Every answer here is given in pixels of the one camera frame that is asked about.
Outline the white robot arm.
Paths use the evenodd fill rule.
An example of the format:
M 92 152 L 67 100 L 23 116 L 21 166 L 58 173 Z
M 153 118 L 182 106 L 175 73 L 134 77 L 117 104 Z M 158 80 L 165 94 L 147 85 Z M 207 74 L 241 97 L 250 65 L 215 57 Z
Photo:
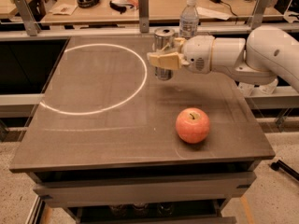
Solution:
M 260 26 L 247 38 L 178 37 L 150 52 L 148 60 L 165 70 L 218 72 L 254 85 L 268 85 L 281 77 L 299 91 L 299 41 L 273 26 Z

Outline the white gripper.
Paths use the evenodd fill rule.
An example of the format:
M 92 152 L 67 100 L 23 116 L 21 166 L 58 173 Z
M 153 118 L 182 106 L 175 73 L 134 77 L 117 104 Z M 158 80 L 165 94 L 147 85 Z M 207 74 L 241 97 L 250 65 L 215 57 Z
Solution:
M 174 48 L 177 52 L 149 52 L 147 58 L 152 66 L 158 68 L 179 70 L 184 66 L 190 72 L 208 74 L 214 40 L 212 35 L 198 35 L 187 41 L 183 37 L 176 37 Z

